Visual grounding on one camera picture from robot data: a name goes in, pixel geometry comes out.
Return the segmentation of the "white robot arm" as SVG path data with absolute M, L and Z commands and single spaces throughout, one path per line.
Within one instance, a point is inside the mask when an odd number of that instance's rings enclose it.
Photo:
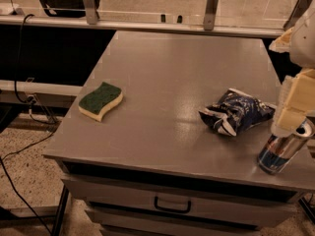
M 269 49 L 287 52 L 290 61 L 301 67 L 296 76 L 284 78 L 271 127 L 273 135 L 288 137 L 315 110 L 315 0 Z

